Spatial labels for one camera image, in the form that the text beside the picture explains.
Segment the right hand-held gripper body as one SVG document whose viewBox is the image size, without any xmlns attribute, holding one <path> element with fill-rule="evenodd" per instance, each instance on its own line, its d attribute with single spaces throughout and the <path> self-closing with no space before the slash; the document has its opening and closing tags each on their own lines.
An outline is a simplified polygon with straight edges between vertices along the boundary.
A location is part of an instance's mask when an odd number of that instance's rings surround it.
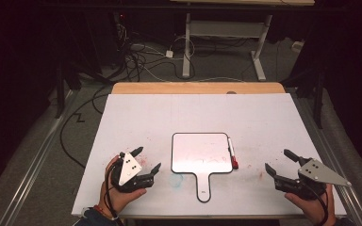
<svg viewBox="0 0 362 226">
<path fill-rule="evenodd" d="M 272 171 L 274 186 L 277 190 L 292 193 L 306 201 L 314 201 L 325 193 L 326 185 L 351 186 L 347 179 L 323 165 L 322 162 L 314 158 L 304 158 L 301 156 L 290 156 L 294 162 L 301 166 L 298 169 L 298 179 L 289 179 Z"/>
</svg>

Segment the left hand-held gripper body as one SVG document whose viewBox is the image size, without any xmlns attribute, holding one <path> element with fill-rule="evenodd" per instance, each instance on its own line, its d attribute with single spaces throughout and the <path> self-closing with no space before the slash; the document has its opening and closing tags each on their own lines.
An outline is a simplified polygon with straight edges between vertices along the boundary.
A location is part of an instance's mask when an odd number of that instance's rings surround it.
<svg viewBox="0 0 362 226">
<path fill-rule="evenodd" d="M 111 172 L 111 184 L 122 193 L 131 193 L 137 189 L 151 187 L 154 174 L 140 175 L 141 165 L 131 153 L 121 153 Z"/>
</svg>

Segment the white marker with red cap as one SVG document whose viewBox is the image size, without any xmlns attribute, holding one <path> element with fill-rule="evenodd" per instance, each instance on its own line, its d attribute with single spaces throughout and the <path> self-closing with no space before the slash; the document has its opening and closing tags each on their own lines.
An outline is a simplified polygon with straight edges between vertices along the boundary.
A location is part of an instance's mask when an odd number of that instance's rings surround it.
<svg viewBox="0 0 362 226">
<path fill-rule="evenodd" d="M 232 139 L 230 137 L 228 137 L 227 141 L 228 141 L 229 152 L 230 152 L 230 155 L 231 155 L 232 168 L 233 168 L 233 170 L 238 170 L 239 169 L 239 163 L 238 163 L 238 161 L 236 159 L 236 156 L 235 156 L 235 151 L 234 151 L 234 146 L 233 146 L 233 143 L 232 143 Z"/>
</svg>

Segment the small whiteboard with handle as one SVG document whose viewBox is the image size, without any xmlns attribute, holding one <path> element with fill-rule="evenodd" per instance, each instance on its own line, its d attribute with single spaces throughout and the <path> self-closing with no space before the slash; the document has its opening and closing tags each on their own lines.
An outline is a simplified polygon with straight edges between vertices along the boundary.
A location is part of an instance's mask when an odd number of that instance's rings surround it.
<svg viewBox="0 0 362 226">
<path fill-rule="evenodd" d="M 210 176 L 233 170 L 226 133 L 175 133 L 172 137 L 174 173 L 189 173 L 196 178 L 200 202 L 211 199 Z"/>
</svg>

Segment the person's right hand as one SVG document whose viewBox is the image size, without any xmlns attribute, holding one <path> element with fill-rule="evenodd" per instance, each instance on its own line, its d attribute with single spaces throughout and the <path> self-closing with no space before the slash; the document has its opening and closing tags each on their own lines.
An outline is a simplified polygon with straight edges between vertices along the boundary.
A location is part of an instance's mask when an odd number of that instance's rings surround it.
<svg viewBox="0 0 362 226">
<path fill-rule="evenodd" d="M 314 226 L 322 226 L 328 219 L 336 217 L 332 185 L 327 185 L 326 192 L 321 195 L 321 201 L 302 200 L 292 193 L 286 193 L 285 198 L 299 207 Z"/>
</svg>

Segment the person's left hand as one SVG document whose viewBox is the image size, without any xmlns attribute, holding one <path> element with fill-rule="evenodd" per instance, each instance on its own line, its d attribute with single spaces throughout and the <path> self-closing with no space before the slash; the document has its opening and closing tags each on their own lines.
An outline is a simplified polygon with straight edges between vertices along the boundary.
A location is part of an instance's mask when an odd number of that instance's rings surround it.
<svg viewBox="0 0 362 226">
<path fill-rule="evenodd" d="M 116 155 L 106 166 L 105 181 L 102 183 L 100 200 L 97 204 L 100 213 L 107 218 L 113 218 L 112 211 L 114 211 L 116 214 L 121 213 L 129 203 L 138 199 L 147 192 L 145 188 L 141 188 L 131 193 L 122 193 L 112 186 L 109 176 L 111 173 L 110 167 L 118 159 L 119 156 Z"/>
</svg>

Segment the black stand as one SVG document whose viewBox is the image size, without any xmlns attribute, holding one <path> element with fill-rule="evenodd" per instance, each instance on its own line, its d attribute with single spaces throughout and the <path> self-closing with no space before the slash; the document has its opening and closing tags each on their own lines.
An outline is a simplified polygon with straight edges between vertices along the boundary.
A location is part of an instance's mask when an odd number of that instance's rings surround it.
<svg viewBox="0 0 362 226">
<path fill-rule="evenodd" d="M 80 90 L 81 82 L 79 79 L 78 72 L 76 71 L 76 64 L 72 61 L 59 62 L 56 69 L 57 78 L 57 113 L 56 118 L 58 119 L 65 107 L 65 91 L 64 84 L 70 88 L 70 90 Z"/>
<path fill-rule="evenodd" d="M 322 95 L 324 85 L 324 74 L 310 70 L 298 73 L 290 79 L 290 82 L 297 88 L 297 95 L 300 98 L 311 97 L 313 99 L 313 120 L 319 129 L 321 124 Z"/>
</svg>

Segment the person's left dark sleeve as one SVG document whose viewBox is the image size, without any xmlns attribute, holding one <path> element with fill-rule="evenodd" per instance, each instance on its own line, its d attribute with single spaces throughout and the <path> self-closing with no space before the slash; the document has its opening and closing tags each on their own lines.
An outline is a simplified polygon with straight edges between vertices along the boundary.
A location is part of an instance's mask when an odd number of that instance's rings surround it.
<svg viewBox="0 0 362 226">
<path fill-rule="evenodd" d="M 82 210 L 82 215 L 72 226 L 120 226 L 115 220 L 111 220 L 92 207 Z"/>
</svg>

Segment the large white cover board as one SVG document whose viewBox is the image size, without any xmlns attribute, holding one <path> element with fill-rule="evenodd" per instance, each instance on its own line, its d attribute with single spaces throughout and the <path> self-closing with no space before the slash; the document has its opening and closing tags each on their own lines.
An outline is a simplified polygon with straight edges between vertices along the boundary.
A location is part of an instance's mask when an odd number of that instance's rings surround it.
<svg viewBox="0 0 362 226">
<path fill-rule="evenodd" d="M 211 197 L 197 198 L 194 175 L 172 171 L 175 133 L 225 133 L 239 169 L 210 176 Z M 131 202 L 124 218 L 298 218 L 302 212 L 275 190 L 266 166 L 289 178 L 298 164 L 285 150 L 317 157 L 290 95 L 111 94 L 92 145 L 73 215 L 99 200 L 105 167 L 120 152 L 141 148 L 144 171 L 159 166 L 155 183 Z"/>
</svg>

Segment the aluminium floor rail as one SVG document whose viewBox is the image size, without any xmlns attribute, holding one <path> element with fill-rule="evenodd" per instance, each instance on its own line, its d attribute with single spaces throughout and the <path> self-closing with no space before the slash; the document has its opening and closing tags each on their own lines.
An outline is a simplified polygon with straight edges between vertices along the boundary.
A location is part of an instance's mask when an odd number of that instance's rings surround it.
<svg viewBox="0 0 362 226">
<path fill-rule="evenodd" d="M 314 120 L 314 101 L 292 94 L 322 162 L 352 183 L 335 186 L 337 197 L 347 211 L 348 218 L 362 226 L 362 158 L 342 125 L 334 105 L 325 94 L 322 98 L 321 125 Z"/>
<path fill-rule="evenodd" d="M 74 100 L 77 96 L 77 91 L 69 90 L 64 99 L 64 109 L 59 114 L 57 118 L 53 119 L 48 133 L 39 147 L 37 153 L 33 157 L 25 176 L 23 177 L 21 183 L 16 189 L 13 198 L 11 199 L 6 211 L 0 217 L 0 226 L 12 226 L 15 219 L 17 218 L 27 196 L 30 192 L 32 186 L 34 185 L 40 171 L 41 167 L 48 155 L 51 147 L 53 145 L 54 139 L 58 136 L 59 127 L 63 125 L 65 115 L 68 113 L 69 108 L 74 103 Z"/>
</svg>

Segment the white desk frame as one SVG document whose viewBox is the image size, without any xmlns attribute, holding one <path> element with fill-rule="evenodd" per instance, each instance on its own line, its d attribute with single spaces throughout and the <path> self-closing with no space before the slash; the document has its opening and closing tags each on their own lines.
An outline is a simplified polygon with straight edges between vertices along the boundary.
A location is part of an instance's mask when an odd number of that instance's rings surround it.
<svg viewBox="0 0 362 226">
<path fill-rule="evenodd" d="M 220 6 L 225 7 L 313 7 L 314 0 L 171 0 L 177 3 L 183 3 L 187 7 L 197 7 L 199 4 L 203 6 Z M 191 78 L 192 63 L 191 57 L 195 50 L 195 44 L 190 39 L 191 37 L 217 37 L 217 38 L 244 38 L 244 39 L 258 39 L 256 49 L 250 52 L 251 61 L 255 69 L 255 75 L 259 81 L 266 81 L 260 55 L 264 46 L 265 39 L 267 38 L 272 22 L 272 14 L 269 13 L 265 16 L 262 22 L 234 22 L 226 21 L 225 19 L 191 19 L 191 13 L 186 14 L 185 22 L 185 49 L 183 55 L 183 78 Z"/>
</svg>

